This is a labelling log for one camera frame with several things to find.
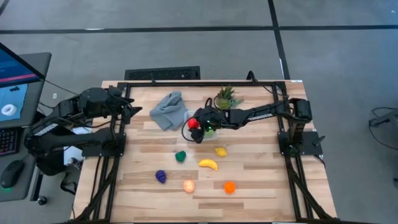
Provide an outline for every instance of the gray cloth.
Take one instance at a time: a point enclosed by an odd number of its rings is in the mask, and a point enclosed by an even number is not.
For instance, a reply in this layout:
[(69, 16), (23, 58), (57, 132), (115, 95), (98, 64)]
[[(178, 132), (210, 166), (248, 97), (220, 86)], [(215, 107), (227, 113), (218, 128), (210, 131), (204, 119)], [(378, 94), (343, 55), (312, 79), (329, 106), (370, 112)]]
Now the gray cloth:
[(150, 111), (150, 117), (163, 131), (178, 129), (184, 122), (184, 113), (187, 111), (181, 98), (180, 91), (173, 91)]

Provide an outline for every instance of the gray floor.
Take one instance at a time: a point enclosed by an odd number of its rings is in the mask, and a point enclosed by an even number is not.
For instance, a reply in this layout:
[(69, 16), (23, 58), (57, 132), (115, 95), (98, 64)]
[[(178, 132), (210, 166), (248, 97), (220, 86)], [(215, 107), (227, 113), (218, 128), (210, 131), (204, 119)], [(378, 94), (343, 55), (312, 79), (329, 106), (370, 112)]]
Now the gray floor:
[[(393, 1), (277, 0), (280, 26), (398, 24)], [(10, 0), (4, 29), (86, 29), (177, 26), (269, 26), (263, 0)], [(369, 134), (370, 110), (398, 105), (398, 30), (282, 31), (291, 79), (303, 80), (322, 146), (338, 216), (396, 223), (398, 151)], [(129, 68), (201, 66), (202, 79), (281, 79), (273, 31), (118, 34), (12, 34), (0, 41), (18, 54), (51, 52), (48, 79), (73, 91), (121, 80)], [(70, 97), (46, 84), (42, 101)], [(397, 146), (389, 126), (374, 130)], [(73, 197), (59, 190), (62, 176), (46, 177), (41, 194), (51, 203), (0, 203), (0, 223), (51, 223), (68, 219)], [(23, 208), (24, 213), (14, 211)]]

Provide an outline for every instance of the desk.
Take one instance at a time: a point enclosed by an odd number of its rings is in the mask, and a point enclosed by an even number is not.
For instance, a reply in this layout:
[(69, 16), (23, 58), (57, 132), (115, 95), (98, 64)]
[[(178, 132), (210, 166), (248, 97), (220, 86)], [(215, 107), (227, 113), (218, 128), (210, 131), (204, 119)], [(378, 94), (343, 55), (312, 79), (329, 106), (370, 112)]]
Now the desk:
[[(51, 58), (50, 53), (24, 54), (20, 55), (20, 57), (36, 68), (36, 70), (41, 74), (45, 76), (47, 75)], [(37, 104), (39, 103), (42, 93), (43, 84), (44, 81), (28, 84), (24, 107), (21, 112), (21, 119), (2, 121), (0, 122), (0, 129), (27, 126), (33, 122), (37, 110)], [(17, 154), (0, 157), (0, 175), (12, 161), (22, 159), (26, 156), (27, 149), (24, 146), (24, 135), (25, 131), (21, 137), (19, 152)], [(32, 174), (35, 169), (35, 159), (33, 156), (27, 156), (24, 158), (24, 163), (25, 167), (17, 184), (10, 190), (5, 190), (0, 187), (0, 202), (22, 200), (26, 198), (32, 180)]]
[[(306, 98), (302, 82), (286, 81), (285, 84), (290, 97)], [(103, 82), (102, 87), (110, 85), (116, 86), (117, 82)], [(244, 103), (239, 106), (242, 109), (274, 101), (272, 94), (261, 86), (234, 89), (237, 97), (244, 98)], [(252, 122), (237, 131), (217, 130), (218, 139), (214, 141), (187, 142), (180, 131), (162, 131), (149, 117), (149, 111), (173, 90), (182, 92), (189, 110), (197, 110), (204, 106), (208, 97), (214, 97), (220, 87), (131, 88), (130, 97), (135, 99), (132, 105), (143, 109), (125, 127), (127, 143), (119, 163), (111, 222), (294, 221), (284, 157), (280, 155), (277, 141), (277, 118)], [(95, 119), (94, 125), (104, 121)], [(312, 123), (306, 125), (306, 129), (312, 128)], [(218, 157), (215, 153), (217, 146), (224, 146), (228, 155)], [(183, 164), (174, 158), (174, 154), (181, 150), (187, 152)], [(201, 159), (214, 159), (218, 171), (198, 167)], [(302, 156), (302, 160), (309, 191), (325, 211), (335, 217), (323, 164), (313, 156)], [(84, 161), (74, 203), (76, 215), (90, 201), (96, 163), (95, 157)], [(159, 169), (167, 173), (165, 185), (154, 177)], [(183, 191), (185, 179), (195, 181), (194, 193)], [(223, 184), (227, 180), (236, 183), (237, 190), (232, 195), (224, 193)], [(100, 218), (104, 217), (107, 198), (105, 193)], [(306, 217), (301, 193), (298, 198), (302, 216)]]

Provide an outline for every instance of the banana toy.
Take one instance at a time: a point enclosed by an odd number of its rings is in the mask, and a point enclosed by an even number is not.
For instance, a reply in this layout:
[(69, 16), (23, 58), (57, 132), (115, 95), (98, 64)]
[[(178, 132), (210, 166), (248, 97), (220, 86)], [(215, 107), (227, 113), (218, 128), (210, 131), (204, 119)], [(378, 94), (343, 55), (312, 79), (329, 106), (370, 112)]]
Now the banana toy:
[(199, 162), (199, 166), (200, 167), (210, 167), (210, 168), (212, 168), (215, 171), (218, 170), (217, 163), (213, 159), (202, 159)]

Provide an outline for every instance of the wooden tabletop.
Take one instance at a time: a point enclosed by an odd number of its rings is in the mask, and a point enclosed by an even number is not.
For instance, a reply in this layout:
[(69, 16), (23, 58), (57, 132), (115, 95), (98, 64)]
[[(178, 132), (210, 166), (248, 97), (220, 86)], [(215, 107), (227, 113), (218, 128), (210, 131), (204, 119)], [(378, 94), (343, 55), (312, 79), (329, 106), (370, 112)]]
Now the wooden tabletop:
[[(117, 85), (103, 82), (102, 87)], [(290, 97), (306, 98), (302, 82), (286, 81)], [(272, 103), (272, 95), (261, 86), (235, 87), (244, 102), (241, 109)], [(294, 211), (284, 158), (279, 153), (277, 118), (251, 122), (234, 131), (217, 130), (218, 139), (202, 144), (188, 142), (179, 131), (162, 131), (149, 116), (159, 101), (172, 91), (182, 92), (188, 110), (203, 107), (208, 97), (214, 97), (220, 87), (133, 87), (133, 106), (142, 106), (131, 124), (127, 125), (125, 153), (120, 160), (112, 222), (271, 222), (294, 221)], [(95, 119), (100, 124), (105, 119)], [(306, 129), (312, 129), (312, 123)], [(225, 147), (226, 157), (218, 157), (215, 147)], [(185, 151), (183, 164), (175, 153)], [(84, 161), (76, 193), (74, 209), (79, 215), (90, 201), (96, 157)], [(202, 159), (213, 159), (218, 171), (198, 167)], [(336, 216), (328, 179), (323, 164), (313, 156), (302, 156), (308, 189), (331, 216)], [(157, 170), (165, 170), (167, 181), (155, 179)], [(183, 191), (184, 180), (194, 180), (196, 189)], [(223, 190), (226, 181), (236, 184), (234, 194)], [(302, 216), (305, 207), (298, 190)], [(100, 218), (108, 194), (101, 205)]]

